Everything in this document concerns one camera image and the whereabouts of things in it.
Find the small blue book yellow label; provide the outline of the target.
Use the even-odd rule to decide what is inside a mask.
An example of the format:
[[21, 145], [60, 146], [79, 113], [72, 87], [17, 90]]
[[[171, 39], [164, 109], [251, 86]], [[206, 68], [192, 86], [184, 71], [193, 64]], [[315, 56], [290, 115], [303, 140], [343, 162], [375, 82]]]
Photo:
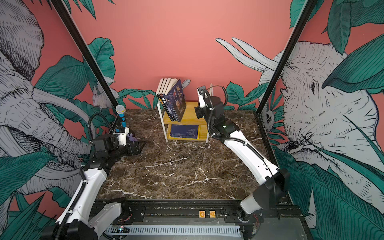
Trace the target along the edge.
[[170, 131], [171, 138], [198, 139], [198, 125], [172, 125]]

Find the purple portrait book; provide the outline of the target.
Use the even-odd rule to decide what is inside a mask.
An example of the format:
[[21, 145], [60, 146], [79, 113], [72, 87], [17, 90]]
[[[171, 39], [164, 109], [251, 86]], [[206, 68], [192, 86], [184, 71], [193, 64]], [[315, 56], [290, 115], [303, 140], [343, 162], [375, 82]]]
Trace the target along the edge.
[[176, 114], [176, 112], [175, 112], [175, 110], [174, 110], [174, 107], [173, 107], [173, 105], [172, 105], [172, 103], [171, 103], [171, 98], [168, 96], [168, 94], [166, 93], [166, 91], [167, 91], [167, 89], [168, 89], [168, 87], [169, 87], [169, 85], [170, 85], [170, 83], [171, 83], [171, 79], [172, 78], [167, 78], [168, 80], [167, 80], [167, 83], [166, 83], [166, 87], [165, 87], [165, 90], [164, 90], [164, 95], [165, 95], [165, 98], [166, 98], [166, 101], [167, 101], [167, 103], [168, 103], [168, 106], [169, 106], [169, 110], [170, 110], [170, 113], [172, 114], [172, 122], [175, 122], [176, 120], [177, 120], [177, 114]]
[[177, 114], [177, 122], [181, 122], [186, 110], [186, 101], [183, 92], [183, 86], [180, 79], [171, 79], [171, 83], [166, 91], [171, 98], [171, 103]]

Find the black book white characters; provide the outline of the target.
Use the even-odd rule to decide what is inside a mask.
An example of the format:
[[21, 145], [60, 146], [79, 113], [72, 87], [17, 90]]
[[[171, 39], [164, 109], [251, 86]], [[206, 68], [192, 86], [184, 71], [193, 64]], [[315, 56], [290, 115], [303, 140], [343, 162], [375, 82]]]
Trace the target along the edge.
[[170, 118], [170, 120], [172, 120], [173, 119], [172, 114], [170, 113], [169, 106], [168, 106], [168, 103], [167, 103], [165, 95], [164, 95], [164, 90], [166, 87], [167, 80], [168, 80], [167, 78], [162, 79], [160, 90], [157, 93], [157, 95], [158, 95], [159, 101], [163, 105], [163, 108], [165, 109], [166, 113], [168, 114], [168, 117]]

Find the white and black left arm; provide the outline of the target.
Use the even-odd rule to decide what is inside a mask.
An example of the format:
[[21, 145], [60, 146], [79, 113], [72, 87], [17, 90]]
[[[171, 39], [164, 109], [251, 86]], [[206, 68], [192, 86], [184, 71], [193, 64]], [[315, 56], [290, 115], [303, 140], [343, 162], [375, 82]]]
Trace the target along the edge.
[[96, 216], [89, 218], [98, 192], [113, 165], [124, 156], [139, 155], [145, 146], [127, 127], [125, 111], [122, 105], [118, 105], [116, 112], [121, 122], [110, 128], [111, 133], [91, 139], [94, 150], [88, 163], [79, 170], [81, 183], [55, 225], [43, 229], [42, 240], [98, 240], [123, 213], [125, 200], [113, 200]]

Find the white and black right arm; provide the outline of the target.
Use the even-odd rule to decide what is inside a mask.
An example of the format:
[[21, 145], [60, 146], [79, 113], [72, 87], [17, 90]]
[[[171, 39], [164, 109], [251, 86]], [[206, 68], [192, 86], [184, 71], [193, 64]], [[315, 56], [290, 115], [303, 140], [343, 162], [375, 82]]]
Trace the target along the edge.
[[207, 122], [210, 136], [232, 150], [251, 171], [259, 186], [240, 202], [240, 213], [247, 216], [276, 205], [289, 188], [290, 174], [271, 163], [245, 137], [240, 128], [226, 118], [224, 103], [207, 91], [199, 94], [197, 118]]

